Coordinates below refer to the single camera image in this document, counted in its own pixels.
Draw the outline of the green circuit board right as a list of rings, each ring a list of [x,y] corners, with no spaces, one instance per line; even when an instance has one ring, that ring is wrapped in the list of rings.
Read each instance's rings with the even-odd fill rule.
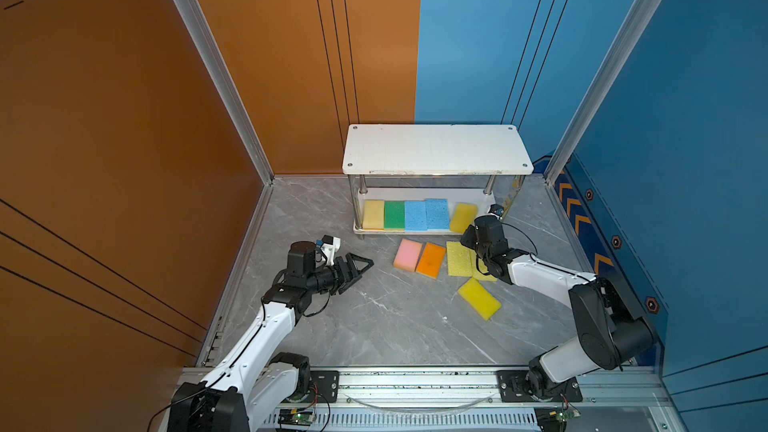
[[[566,432],[568,424],[581,417],[576,408],[535,409],[536,421],[541,432]]]

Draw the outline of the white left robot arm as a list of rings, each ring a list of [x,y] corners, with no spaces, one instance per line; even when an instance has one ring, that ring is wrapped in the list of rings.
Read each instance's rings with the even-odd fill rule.
[[[314,296],[340,295],[373,267],[354,253],[339,256],[340,246],[333,236],[291,245],[247,331],[203,379],[176,390],[165,409],[167,430],[256,431],[284,402],[293,403],[291,415],[335,402],[337,373],[312,373],[306,356],[278,348],[309,316]]]

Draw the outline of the blue sponge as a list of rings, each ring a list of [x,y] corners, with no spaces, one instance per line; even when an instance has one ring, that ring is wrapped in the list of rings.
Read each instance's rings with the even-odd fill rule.
[[[405,231],[425,232],[427,230],[427,213],[425,201],[405,202]]]
[[[425,212],[428,231],[445,231],[450,228],[451,214],[446,199],[426,199]]]

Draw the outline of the lime porous sponge left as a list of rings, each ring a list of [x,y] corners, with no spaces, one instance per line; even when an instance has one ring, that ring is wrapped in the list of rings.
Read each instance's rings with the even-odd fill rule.
[[[460,242],[446,243],[447,270],[452,277],[472,277],[475,270],[475,253]]]

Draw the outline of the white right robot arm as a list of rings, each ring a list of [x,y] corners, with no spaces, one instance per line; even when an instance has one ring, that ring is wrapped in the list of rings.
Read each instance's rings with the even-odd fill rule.
[[[654,347],[658,333],[624,276],[567,269],[513,248],[500,217],[481,215],[460,243],[475,252],[487,274],[566,305],[576,336],[529,362],[523,392],[541,401],[562,399],[574,379],[595,370],[614,370]]]

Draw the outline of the aluminium corner post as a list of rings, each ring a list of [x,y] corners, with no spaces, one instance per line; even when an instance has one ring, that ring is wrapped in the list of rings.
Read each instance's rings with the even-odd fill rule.
[[[545,169],[543,178],[547,185],[553,186],[564,171],[568,159],[575,152],[661,2],[662,0],[634,0],[631,4]]]
[[[274,172],[199,1],[173,2],[254,168],[261,181],[271,186]]]

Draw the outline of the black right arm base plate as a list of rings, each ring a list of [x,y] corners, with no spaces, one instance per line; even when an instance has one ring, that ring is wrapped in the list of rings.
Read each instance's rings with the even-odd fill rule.
[[[537,371],[502,369],[495,372],[497,388],[504,403],[544,402],[579,403],[583,401],[576,378],[555,383]]]

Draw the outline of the pink sponge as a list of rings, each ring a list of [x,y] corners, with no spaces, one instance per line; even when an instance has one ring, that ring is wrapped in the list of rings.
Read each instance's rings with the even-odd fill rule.
[[[393,266],[402,271],[415,272],[418,266],[423,244],[409,239],[400,242],[395,255]]]

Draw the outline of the green sponge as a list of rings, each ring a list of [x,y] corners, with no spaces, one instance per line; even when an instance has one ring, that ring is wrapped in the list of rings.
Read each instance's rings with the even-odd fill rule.
[[[405,230],[405,202],[386,201],[384,204],[384,229]]]

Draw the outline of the pale yellow sponge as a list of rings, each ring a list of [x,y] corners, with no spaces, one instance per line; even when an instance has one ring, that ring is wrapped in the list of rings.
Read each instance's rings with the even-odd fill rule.
[[[385,224],[385,201],[366,200],[364,203],[362,228],[383,230]]]

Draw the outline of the green circuit board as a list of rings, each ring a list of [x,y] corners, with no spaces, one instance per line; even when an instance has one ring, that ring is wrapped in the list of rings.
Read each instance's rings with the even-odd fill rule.
[[[535,409],[536,421],[541,432],[566,432],[568,424],[581,417],[576,408]]]
[[[317,420],[317,414],[313,411],[298,409],[281,409],[279,411],[277,426],[285,427],[310,427]]]

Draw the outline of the orange sponge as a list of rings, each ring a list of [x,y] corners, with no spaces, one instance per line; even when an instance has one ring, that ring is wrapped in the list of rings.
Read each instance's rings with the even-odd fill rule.
[[[447,249],[433,243],[424,246],[415,271],[431,279],[437,279],[446,256]]]

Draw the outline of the lime porous sponge right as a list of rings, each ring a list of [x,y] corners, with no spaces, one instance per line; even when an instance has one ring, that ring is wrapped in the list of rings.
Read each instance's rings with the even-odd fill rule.
[[[478,258],[470,260],[470,269],[472,277],[478,281],[496,282],[497,278],[494,277],[486,267],[486,265]]]

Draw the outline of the aluminium corner post left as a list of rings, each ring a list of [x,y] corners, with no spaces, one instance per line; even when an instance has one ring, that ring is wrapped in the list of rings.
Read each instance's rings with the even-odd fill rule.
[[[173,2],[254,168],[261,181],[271,186],[274,172],[199,1]]]

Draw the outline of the aluminium front rail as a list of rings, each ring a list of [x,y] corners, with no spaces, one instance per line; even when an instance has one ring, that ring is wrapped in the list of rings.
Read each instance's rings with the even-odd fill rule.
[[[513,366],[317,367],[340,372],[335,404],[316,405],[310,427],[279,429],[284,402],[256,431],[540,431],[535,409],[576,408],[581,417],[567,431],[683,431],[680,414],[649,367],[598,372],[576,378],[579,403],[504,403],[495,372]],[[166,407],[148,424],[166,428]]]

